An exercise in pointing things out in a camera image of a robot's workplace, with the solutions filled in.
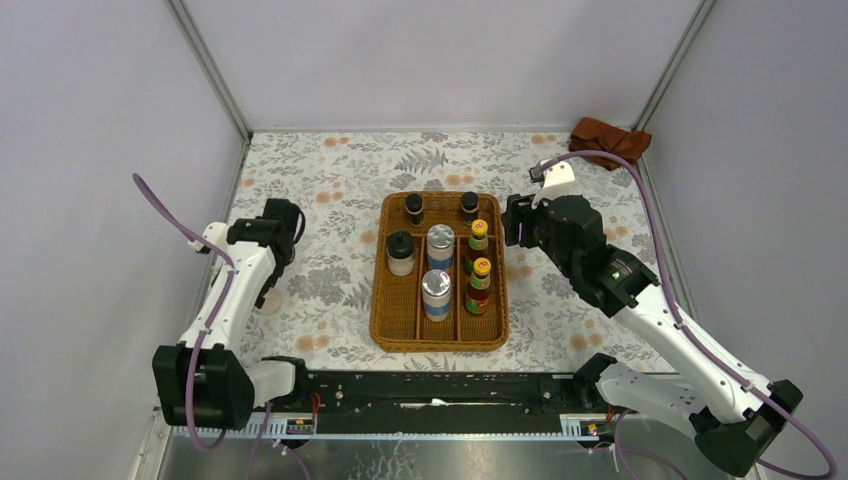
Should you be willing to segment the silver-lid salt jar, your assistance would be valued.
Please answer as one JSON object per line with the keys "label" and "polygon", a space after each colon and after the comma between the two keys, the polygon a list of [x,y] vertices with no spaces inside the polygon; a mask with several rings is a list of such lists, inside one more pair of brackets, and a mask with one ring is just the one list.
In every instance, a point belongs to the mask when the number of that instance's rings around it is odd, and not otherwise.
{"label": "silver-lid salt jar", "polygon": [[454,266],[456,237],[454,230],[446,224],[429,228],[426,236],[426,255],[430,269],[450,272]]}
{"label": "silver-lid salt jar", "polygon": [[427,271],[421,280],[421,294],[426,318],[433,322],[446,320],[451,310],[450,275],[441,269]]}

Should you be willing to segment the red sauce bottle yellow cap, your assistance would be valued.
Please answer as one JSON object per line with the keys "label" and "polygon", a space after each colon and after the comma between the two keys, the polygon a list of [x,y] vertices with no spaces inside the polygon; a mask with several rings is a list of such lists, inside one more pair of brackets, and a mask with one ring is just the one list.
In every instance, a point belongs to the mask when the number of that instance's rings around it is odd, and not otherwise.
{"label": "red sauce bottle yellow cap", "polygon": [[491,261],[484,257],[477,258],[472,264],[464,301],[466,310],[471,314],[482,314],[489,304],[491,269]]}

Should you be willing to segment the black-cap pale spice jar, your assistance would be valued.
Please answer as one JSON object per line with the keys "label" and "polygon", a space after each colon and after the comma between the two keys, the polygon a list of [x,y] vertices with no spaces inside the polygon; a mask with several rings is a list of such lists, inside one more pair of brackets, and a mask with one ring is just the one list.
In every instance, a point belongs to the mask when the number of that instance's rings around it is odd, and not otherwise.
{"label": "black-cap pale spice jar", "polygon": [[396,231],[386,240],[387,266],[395,276],[407,276],[415,265],[415,241],[407,231]]}

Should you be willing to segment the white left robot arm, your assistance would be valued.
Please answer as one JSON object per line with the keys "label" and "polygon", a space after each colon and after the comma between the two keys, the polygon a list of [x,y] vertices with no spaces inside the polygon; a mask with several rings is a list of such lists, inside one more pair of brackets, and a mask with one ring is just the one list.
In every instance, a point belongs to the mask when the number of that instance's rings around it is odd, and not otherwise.
{"label": "white left robot arm", "polygon": [[261,215],[189,232],[199,253],[222,260],[203,305],[174,345],[152,360],[165,421],[171,426],[240,430],[266,402],[296,411],[309,401],[304,360],[271,356],[243,365],[238,348],[247,322],[295,258],[305,229],[301,209],[269,199]]}

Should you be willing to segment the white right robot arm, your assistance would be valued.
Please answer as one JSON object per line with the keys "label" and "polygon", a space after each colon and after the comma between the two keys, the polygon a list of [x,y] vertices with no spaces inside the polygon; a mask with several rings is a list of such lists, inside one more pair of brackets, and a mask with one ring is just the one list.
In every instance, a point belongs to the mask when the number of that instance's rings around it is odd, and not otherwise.
{"label": "white right robot arm", "polygon": [[675,386],[596,354],[573,375],[583,410],[629,408],[694,440],[713,465],[734,477],[757,463],[803,395],[789,380],[772,382],[745,367],[665,298],[657,275],[607,241],[602,217],[580,195],[532,203],[511,195],[502,214],[505,243],[539,248],[578,297],[639,335],[686,381]]}

